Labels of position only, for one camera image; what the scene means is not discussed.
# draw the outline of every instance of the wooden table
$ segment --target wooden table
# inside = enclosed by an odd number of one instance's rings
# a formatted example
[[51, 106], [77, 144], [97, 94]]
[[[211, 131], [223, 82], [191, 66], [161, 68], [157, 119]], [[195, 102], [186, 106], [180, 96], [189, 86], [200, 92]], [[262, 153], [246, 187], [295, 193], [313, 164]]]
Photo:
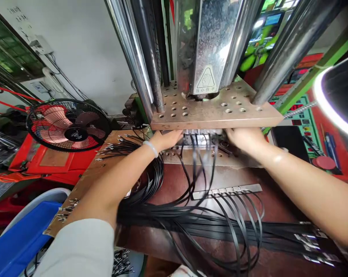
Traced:
[[[107, 138], [106, 143], [117, 143], [118, 135], [129, 133], [130, 131], [113, 131]], [[81, 177], [68, 199], [82, 198], [93, 181], [103, 172], [108, 170], [122, 158], [106, 159], [105, 161], [93, 161], [85, 174]], [[191, 165], [187, 165], [188, 172], [191, 172]], [[260, 168], [231, 168], [216, 167], [213, 188], [217, 186], [231, 187], [236, 185], [247, 185], [260, 183], [263, 192], [258, 193], [265, 206], [264, 222], [297, 222], [306, 221], [306, 217], [293, 205], [293, 203], [280, 190], [273, 179], [264, 169]], [[199, 188], [204, 186], [203, 178], [197, 181]], [[161, 189], [150, 199], [153, 204], [164, 204], [177, 199], [188, 187], [184, 171], [181, 165], [165, 164], [164, 166], [164, 182]], [[253, 196], [250, 197], [255, 202], [257, 208], [261, 209], [258, 200]], [[220, 211], [218, 205], [213, 199], [206, 200], [206, 206], [210, 209]], [[245, 219], [247, 218], [245, 211], [242, 212]], [[46, 234], [55, 236], [62, 228], [62, 223], [56, 219], [50, 224], [46, 230]], [[234, 245], [230, 242], [205, 239], [197, 237], [196, 240], [201, 246], [223, 260], [232, 260], [235, 257]], [[167, 234], [161, 230], [150, 227], [123, 227], [117, 242], [118, 246], [125, 247], [137, 252], [160, 259], [170, 260], [180, 263], [179, 258], [175, 254]], [[260, 259], [257, 266], [250, 272], [251, 276], [340, 276], [343, 271], [338, 268], [332, 268], [327, 265], [319, 265], [294, 256], [271, 252], [261, 249]]]

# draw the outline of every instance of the electric fan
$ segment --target electric fan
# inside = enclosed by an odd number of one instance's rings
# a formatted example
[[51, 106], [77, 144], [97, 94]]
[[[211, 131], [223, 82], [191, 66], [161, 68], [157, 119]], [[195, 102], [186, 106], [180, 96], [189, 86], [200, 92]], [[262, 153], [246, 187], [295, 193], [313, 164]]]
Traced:
[[110, 123], [96, 107], [73, 99], [55, 99], [30, 108], [27, 129], [40, 144], [64, 152], [101, 146]]

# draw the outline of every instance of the hand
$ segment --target hand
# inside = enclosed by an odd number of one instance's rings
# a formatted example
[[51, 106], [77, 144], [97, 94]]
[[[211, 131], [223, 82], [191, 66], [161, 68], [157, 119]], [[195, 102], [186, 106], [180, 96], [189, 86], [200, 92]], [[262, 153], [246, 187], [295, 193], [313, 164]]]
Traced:
[[263, 144], [268, 144], [260, 128], [226, 129], [226, 133], [230, 142], [246, 152]]
[[183, 137], [183, 130], [175, 130], [164, 135], [157, 131], [150, 142], [154, 145], [157, 152], [173, 147]]

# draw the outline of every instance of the forearm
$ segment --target forearm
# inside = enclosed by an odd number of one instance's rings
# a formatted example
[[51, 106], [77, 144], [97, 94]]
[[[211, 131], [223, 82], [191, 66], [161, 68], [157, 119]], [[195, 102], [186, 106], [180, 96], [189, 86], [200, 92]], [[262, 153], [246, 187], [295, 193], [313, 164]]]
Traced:
[[67, 223], [85, 218], [98, 218], [109, 222], [115, 228], [120, 201], [132, 189], [154, 157], [152, 149], [143, 145], [97, 177], [71, 213]]
[[266, 142], [247, 152], [318, 227], [348, 247], [348, 184]]

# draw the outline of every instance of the warning label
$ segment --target warning label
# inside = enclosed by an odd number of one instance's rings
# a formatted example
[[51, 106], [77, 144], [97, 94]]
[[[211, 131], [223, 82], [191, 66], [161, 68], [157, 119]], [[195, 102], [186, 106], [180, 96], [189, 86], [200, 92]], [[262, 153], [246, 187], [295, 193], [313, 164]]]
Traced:
[[195, 94], [215, 92], [216, 85], [212, 74], [212, 66], [208, 65], [203, 70], [197, 83]]

